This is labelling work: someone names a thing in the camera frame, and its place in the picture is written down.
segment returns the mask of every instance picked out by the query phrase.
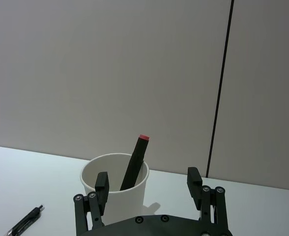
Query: black vertical line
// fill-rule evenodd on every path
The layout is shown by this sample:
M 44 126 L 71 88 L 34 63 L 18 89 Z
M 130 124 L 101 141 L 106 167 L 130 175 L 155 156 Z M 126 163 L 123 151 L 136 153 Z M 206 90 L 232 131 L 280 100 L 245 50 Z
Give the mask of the black vertical line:
M 225 59 L 226 59 L 226 57 L 227 57 L 227 49 L 228 49 L 229 34 L 230 34 L 230 28 L 231 28 L 231 20 L 232 20 L 233 6 L 234 6 L 234 0 L 231 0 L 229 21 L 228 21 L 228 29 L 227 29 L 227 36 L 226 36 L 226 38 L 225 38 L 224 53 L 223 53 L 223 60 L 222 60 L 222 67 L 221 67 L 221 75 L 220 75 L 220 83 L 219 83 L 219 90 L 218 90 L 218 97 L 217 97 L 217 106 L 216 106 L 216 108 L 215 108 L 215 115 L 214 115 L 214 122 L 213 122 L 212 136 L 211 136 L 211 144 L 210 144 L 210 151 L 209 151 L 207 172 L 206 172 L 206 175 L 205 175 L 206 178 L 208 178 L 208 175 L 209 175 L 209 168 L 210 168 L 210 162 L 211 162 L 211 155 L 212 155 L 212 148 L 213 148 L 215 127 L 216 127 L 216 125 L 217 125 L 217 117 L 218 117 L 218 110 L 219 110 L 219 103 L 220 103 L 220 96 L 221 96 L 221 88 L 222 88 L 222 80 L 223 80 L 223 74 L 224 74 Z

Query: white paper cup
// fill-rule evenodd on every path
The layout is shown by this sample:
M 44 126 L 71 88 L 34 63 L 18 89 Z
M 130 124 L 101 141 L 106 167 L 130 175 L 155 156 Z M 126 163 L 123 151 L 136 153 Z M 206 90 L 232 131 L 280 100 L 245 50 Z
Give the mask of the white paper cup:
M 80 180 L 86 194 L 95 191 L 94 185 L 99 172 L 108 173 L 110 192 L 102 216 L 105 225 L 142 214 L 145 183 L 149 176 L 149 167 L 145 162 L 140 169 L 135 186 L 120 191 L 130 157 L 131 155 L 126 153 L 105 154 L 92 159 L 81 170 Z

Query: black marker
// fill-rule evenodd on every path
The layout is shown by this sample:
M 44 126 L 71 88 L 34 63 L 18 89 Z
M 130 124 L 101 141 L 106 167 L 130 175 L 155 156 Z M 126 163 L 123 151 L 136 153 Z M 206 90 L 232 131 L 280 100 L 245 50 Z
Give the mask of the black marker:
M 37 221 L 41 216 L 41 211 L 44 209 L 43 205 L 34 208 L 29 214 L 27 214 L 22 220 L 19 221 L 11 230 L 9 230 L 4 236 L 19 236 L 21 235 L 31 224 Z
M 120 187 L 121 191 L 135 186 L 141 165 L 144 161 L 145 150 L 148 146 L 148 143 L 149 137 L 141 134 L 136 143 L 134 152 L 131 155 L 123 183 Z

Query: table surface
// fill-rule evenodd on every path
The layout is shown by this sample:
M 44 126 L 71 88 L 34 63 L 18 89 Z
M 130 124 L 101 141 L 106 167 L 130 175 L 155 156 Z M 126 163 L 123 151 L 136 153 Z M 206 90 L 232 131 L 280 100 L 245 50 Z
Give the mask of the table surface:
M 24 236 L 75 236 L 73 196 L 84 193 L 80 170 L 86 160 L 0 147 L 0 236 L 34 207 L 45 205 Z M 229 229 L 234 236 L 289 235 L 289 190 L 203 178 L 226 190 Z M 186 175 L 150 171 L 145 214 L 197 219 Z

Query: white wall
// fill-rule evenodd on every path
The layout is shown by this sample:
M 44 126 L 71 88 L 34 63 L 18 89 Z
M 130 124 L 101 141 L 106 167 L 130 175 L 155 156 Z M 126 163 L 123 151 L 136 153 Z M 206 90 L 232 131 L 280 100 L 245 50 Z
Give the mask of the white wall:
M 0 0 L 0 146 L 91 159 L 151 136 L 206 170 L 229 0 Z
M 289 1 L 235 1 L 209 176 L 289 189 Z

